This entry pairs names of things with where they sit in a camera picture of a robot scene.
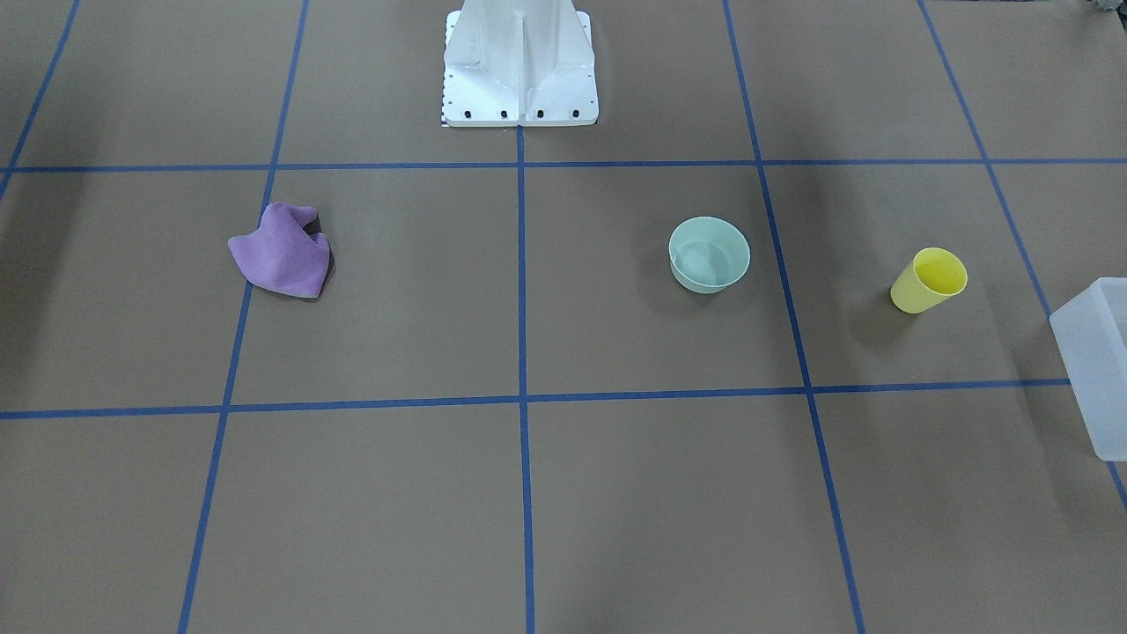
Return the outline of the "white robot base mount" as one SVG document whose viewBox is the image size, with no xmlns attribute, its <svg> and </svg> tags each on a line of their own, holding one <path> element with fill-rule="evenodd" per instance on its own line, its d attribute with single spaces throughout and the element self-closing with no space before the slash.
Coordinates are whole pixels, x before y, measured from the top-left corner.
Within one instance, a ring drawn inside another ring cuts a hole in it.
<svg viewBox="0 0 1127 634">
<path fill-rule="evenodd" d="M 600 119 L 592 21 L 571 1 L 464 1 L 446 16 L 440 120 L 451 128 Z"/>
</svg>

